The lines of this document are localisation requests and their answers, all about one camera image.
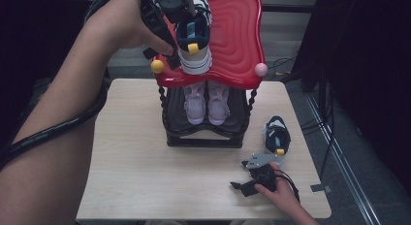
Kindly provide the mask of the person's left hand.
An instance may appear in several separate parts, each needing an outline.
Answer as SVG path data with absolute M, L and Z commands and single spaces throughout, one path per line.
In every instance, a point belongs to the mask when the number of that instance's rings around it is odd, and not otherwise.
M 110 0 L 107 4 L 113 16 L 112 34 L 118 48 L 147 46 L 164 55 L 172 55 L 170 44 L 153 34 L 143 23 L 141 0 Z

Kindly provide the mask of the purple sandal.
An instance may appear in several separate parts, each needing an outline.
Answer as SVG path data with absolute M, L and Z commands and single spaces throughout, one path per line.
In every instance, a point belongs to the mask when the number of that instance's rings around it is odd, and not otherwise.
M 210 80 L 207 83 L 208 89 L 208 120 L 213 125 L 221 125 L 230 115 L 228 106 L 228 98 L 230 94 L 230 87 Z
M 184 109 L 188 122 L 193 125 L 201 124 L 206 115 L 205 83 L 203 81 L 187 85 L 183 88 Z

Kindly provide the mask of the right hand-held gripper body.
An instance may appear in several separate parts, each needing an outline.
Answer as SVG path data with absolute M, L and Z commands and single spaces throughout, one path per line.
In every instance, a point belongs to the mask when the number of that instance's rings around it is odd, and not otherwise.
M 274 169 L 269 164 L 273 160 L 271 154 L 254 153 L 246 164 L 251 177 L 269 190 L 276 189 Z

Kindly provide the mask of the navy and white sneaker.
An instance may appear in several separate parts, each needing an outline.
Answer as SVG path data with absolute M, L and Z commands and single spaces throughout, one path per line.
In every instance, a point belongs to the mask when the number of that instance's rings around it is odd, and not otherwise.
M 180 68 L 188 75 L 207 72 L 212 64 L 209 48 L 212 14 L 207 0 L 193 0 L 195 15 L 175 27 Z
M 264 153 L 273 154 L 275 157 L 273 162 L 277 166 L 281 166 L 291 142 L 291 136 L 283 118 L 277 115 L 273 116 L 264 125 L 262 138 Z

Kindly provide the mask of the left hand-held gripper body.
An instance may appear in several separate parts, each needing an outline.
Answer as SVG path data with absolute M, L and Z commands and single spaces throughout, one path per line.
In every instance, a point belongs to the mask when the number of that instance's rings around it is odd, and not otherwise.
M 172 70 L 180 66 L 178 47 L 169 30 L 168 23 L 177 24 L 195 14 L 193 0 L 142 0 L 142 21 L 161 40 L 173 47 L 173 54 L 166 55 Z

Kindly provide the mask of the grey tape piece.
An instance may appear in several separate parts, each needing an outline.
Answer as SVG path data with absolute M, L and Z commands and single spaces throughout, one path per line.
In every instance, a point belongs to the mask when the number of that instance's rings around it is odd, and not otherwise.
M 325 194 L 331 193 L 332 189 L 328 185 L 324 184 L 314 184 L 310 186 L 311 190 L 316 192 L 324 192 Z

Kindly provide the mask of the metal floor rail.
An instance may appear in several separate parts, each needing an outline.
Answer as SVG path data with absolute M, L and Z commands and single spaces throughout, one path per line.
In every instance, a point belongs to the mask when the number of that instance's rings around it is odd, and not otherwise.
M 314 116 L 314 120 L 319 123 L 318 127 L 327 143 L 328 150 L 332 153 L 332 157 L 336 162 L 336 165 L 341 172 L 366 225 L 383 225 L 376 213 L 376 210 L 374 209 L 374 206 L 365 194 L 363 187 L 359 183 L 347 158 L 345 157 L 345 154 L 334 135 L 333 127 L 320 115 L 319 103 L 313 96 L 307 96 L 306 101 Z

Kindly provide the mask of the red and black shoe rack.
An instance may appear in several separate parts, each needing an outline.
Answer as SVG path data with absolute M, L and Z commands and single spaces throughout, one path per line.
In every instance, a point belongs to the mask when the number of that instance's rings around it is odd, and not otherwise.
M 208 0 L 212 14 L 208 72 L 190 76 L 166 66 L 155 75 L 162 101 L 162 119 L 169 146 L 242 147 L 257 88 L 263 77 L 256 67 L 265 62 L 260 39 L 261 0 Z M 214 80 L 229 87 L 230 115 L 221 125 L 208 120 L 193 125 L 183 108 L 183 87 Z

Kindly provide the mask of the dark curtain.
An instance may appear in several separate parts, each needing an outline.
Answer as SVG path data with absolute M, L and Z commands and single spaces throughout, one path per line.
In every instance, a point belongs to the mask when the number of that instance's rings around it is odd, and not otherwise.
M 0 0 L 0 148 L 37 80 L 53 77 L 82 27 L 87 0 Z
M 316 0 L 293 71 L 330 81 L 411 196 L 411 0 Z

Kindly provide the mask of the person's right hand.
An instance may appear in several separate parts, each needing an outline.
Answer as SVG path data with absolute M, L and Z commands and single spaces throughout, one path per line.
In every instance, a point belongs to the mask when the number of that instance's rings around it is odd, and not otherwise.
M 290 184 L 283 177 L 277 177 L 275 184 L 276 189 L 274 191 L 268 190 L 261 184 L 256 184 L 255 189 L 269 198 L 279 210 L 290 217 L 297 217 L 303 211 L 303 208 L 295 197 Z

